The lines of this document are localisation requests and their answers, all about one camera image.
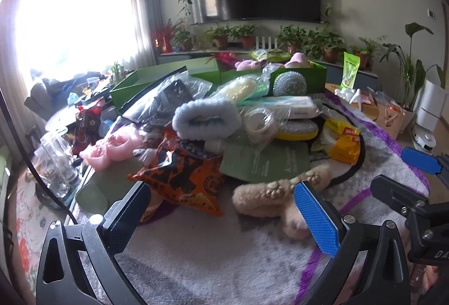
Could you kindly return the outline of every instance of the blue gripper pad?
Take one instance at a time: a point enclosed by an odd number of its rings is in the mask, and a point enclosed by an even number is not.
[[[295,188],[295,204],[306,220],[318,247],[332,258],[338,252],[338,229],[309,189],[300,182]]]
[[[402,150],[400,157],[405,163],[428,174],[435,175],[441,172],[441,165],[438,160],[426,153],[412,148],[405,148]]]

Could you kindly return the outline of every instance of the paw print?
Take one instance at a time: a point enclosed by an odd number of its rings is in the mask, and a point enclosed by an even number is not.
[[[278,184],[278,182],[270,182],[267,183],[265,197],[269,197],[270,199],[279,199],[283,197],[285,194],[284,188]]]

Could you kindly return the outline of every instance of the green storage box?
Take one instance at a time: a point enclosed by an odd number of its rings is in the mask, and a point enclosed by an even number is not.
[[[187,67],[190,74],[218,71],[217,61],[211,57],[159,64],[134,71],[111,90],[111,98],[114,101],[115,110],[118,111],[127,101],[152,82],[183,66]]]
[[[307,82],[306,94],[318,94],[324,92],[324,85],[326,84],[327,70],[326,67],[321,66],[315,62],[310,63],[310,68],[279,68],[271,74],[270,77],[270,91],[267,96],[272,96],[273,83],[277,76],[288,71],[296,71],[301,73]],[[212,82],[214,85],[212,91],[215,91],[218,86],[223,85],[234,78],[244,75],[257,74],[260,75],[260,70],[246,70],[246,71],[212,71],[203,73],[194,73],[194,77],[202,78],[206,81]]]

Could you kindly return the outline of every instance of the sunlight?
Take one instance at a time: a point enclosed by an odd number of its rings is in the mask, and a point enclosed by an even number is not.
[[[101,72],[138,48],[130,0],[22,0],[16,36],[20,68],[33,79]]]

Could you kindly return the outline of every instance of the red decoration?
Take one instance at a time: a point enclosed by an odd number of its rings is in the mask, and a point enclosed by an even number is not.
[[[171,48],[170,40],[167,40],[167,38],[162,37],[162,53],[172,53],[173,48]]]
[[[156,48],[162,45],[162,53],[171,53],[173,51],[170,40],[174,37],[175,29],[181,24],[181,22],[182,20],[180,19],[175,25],[173,25],[171,19],[169,19],[164,29],[151,33],[151,37],[153,37]]]

